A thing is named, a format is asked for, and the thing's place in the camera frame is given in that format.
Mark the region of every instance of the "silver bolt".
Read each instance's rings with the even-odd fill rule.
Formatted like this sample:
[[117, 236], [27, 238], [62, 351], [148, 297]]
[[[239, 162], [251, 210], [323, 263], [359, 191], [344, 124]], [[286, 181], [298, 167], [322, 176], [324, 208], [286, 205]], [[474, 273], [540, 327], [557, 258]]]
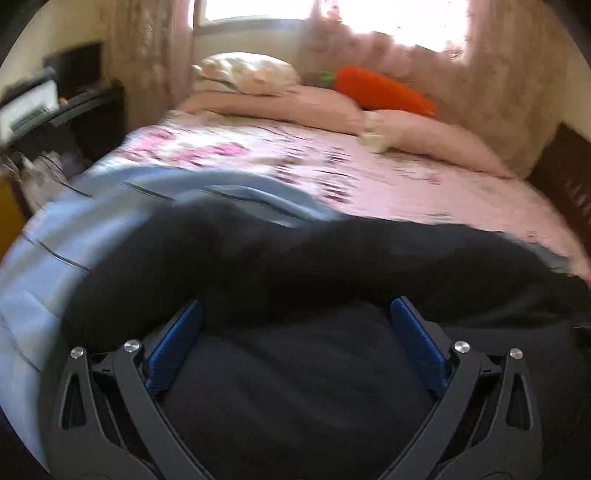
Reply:
[[458, 340], [454, 343], [453, 347], [456, 349], [456, 352], [460, 353], [468, 353], [470, 351], [470, 344], [464, 340]]
[[74, 360], [78, 360], [82, 355], [84, 355], [84, 349], [81, 346], [74, 347], [70, 352], [70, 356]]
[[127, 340], [123, 345], [123, 350], [128, 353], [134, 353], [139, 350], [140, 346], [141, 344], [138, 340]]
[[523, 358], [523, 352], [518, 348], [512, 348], [509, 350], [509, 355], [511, 355], [515, 360], [521, 360]]

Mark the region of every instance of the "yellow object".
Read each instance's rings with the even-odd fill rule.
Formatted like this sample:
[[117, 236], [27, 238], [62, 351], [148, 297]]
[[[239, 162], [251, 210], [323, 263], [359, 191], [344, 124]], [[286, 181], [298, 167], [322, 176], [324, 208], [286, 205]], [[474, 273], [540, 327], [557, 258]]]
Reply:
[[24, 226], [25, 217], [12, 194], [9, 179], [0, 174], [0, 259]]

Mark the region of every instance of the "curtain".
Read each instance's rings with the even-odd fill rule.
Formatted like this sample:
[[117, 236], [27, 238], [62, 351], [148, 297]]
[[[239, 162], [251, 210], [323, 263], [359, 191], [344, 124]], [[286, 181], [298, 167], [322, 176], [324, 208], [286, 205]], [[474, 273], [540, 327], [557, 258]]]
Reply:
[[[441, 17], [418, 7], [428, 0], [408, 1], [416, 25]], [[434, 51], [397, 43], [395, 18], [394, 36], [356, 33], [339, 0], [316, 0], [300, 63], [307, 72], [357, 64], [406, 83], [435, 101], [442, 121], [480, 135], [525, 177], [560, 121], [568, 33], [541, 0], [464, 1], [465, 38], [440, 36], [444, 46]], [[384, 14], [378, 4], [364, 2], [376, 16]]]
[[125, 85], [130, 129], [157, 122], [186, 96], [192, 5], [191, 0], [104, 0], [106, 76]]

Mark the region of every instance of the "bed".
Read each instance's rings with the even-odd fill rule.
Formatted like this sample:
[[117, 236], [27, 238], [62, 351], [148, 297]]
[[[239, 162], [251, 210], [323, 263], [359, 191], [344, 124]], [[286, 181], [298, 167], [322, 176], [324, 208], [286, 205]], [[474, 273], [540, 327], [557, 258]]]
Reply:
[[[550, 250], [553, 268], [566, 268], [591, 283], [591, 185], [584, 183], [591, 162], [577, 153], [566, 161], [560, 155], [574, 135], [561, 127], [528, 184], [428, 156], [370, 153], [353, 135], [267, 119], [170, 111], [158, 125], [131, 133], [88, 175], [137, 165], [262, 174], [350, 215], [505, 232]], [[581, 150], [588, 143], [579, 137], [578, 145]]]

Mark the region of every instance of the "wall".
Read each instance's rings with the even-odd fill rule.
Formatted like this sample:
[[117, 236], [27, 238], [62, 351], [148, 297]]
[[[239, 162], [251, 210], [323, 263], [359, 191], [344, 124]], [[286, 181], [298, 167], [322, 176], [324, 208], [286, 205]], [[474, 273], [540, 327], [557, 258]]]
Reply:
[[289, 28], [249, 28], [197, 35], [193, 58], [197, 63], [215, 53], [245, 51], [269, 55], [297, 68], [303, 28], [304, 22], [300, 25], [294, 22]]
[[45, 55], [79, 43], [106, 39], [101, 1], [50, 0], [45, 4], [18, 37], [0, 67], [0, 92], [41, 69]]
[[563, 121], [591, 141], [591, 67], [574, 41], [569, 51]]

